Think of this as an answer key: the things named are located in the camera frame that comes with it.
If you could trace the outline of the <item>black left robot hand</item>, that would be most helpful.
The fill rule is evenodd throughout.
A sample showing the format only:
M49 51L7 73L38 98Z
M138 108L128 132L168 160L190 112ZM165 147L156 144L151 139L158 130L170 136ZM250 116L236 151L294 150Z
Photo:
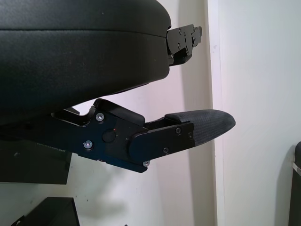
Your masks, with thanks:
M3 0L0 137L143 173L151 160L231 130L219 110L145 118L104 97L164 79L202 28L172 28L155 0Z

